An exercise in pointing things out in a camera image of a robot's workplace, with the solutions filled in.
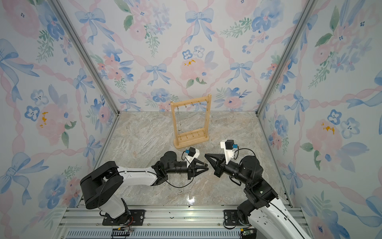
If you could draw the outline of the wooden jewelry display stand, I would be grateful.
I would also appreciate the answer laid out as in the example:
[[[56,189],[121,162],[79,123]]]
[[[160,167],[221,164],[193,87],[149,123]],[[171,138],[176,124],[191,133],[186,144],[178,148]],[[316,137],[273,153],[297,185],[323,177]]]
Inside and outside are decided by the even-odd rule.
[[[201,105],[202,103],[207,104],[204,127],[180,133],[178,130],[178,125],[180,124],[177,123],[177,119],[176,119],[176,110],[178,110],[179,107],[181,106],[185,106],[187,108],[188,105],[194,106],[194,105]],[[185,148],[188,146],[209,141],[211,103],[212,103],[211,94],[208,94],[207,96],[204,96],[204,97],[176,102],[176,103],[170,102],[172,120],[173,120],[174,137],[175,137],[173,142],[174,142],[175,148],[177,149]]]

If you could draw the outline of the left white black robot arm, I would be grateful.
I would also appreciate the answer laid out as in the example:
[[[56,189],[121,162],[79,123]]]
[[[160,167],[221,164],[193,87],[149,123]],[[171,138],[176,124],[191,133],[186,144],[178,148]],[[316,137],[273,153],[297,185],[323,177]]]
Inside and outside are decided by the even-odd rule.
[[[140,217],[135,216],[124,199],[115,193],[120,187],[159,186],[166,183],[170,174],[185,174],[192,181],[208,171],[208,165],[198,160],[199,150],[191,147],[184,151],[182,160],[177,154],[167,151],[153,166],[147,168],[126,168],[108,161],[80,181],[85,207],[99,209],[104,226],[130,226]]]

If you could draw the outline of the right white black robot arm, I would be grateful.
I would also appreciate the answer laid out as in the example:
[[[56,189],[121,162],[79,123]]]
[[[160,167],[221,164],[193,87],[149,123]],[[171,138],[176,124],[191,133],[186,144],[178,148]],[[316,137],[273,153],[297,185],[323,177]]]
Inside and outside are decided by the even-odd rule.
[[[226,162],[224,154],[206,153],[214,175],[227,174],[244,184],[247,200],[237,207],[238,218],[250,224],[268,239],[310,239],[309,234],[286,209],[272,186],[262,177],[263,167],[254,155],[240,163]]]

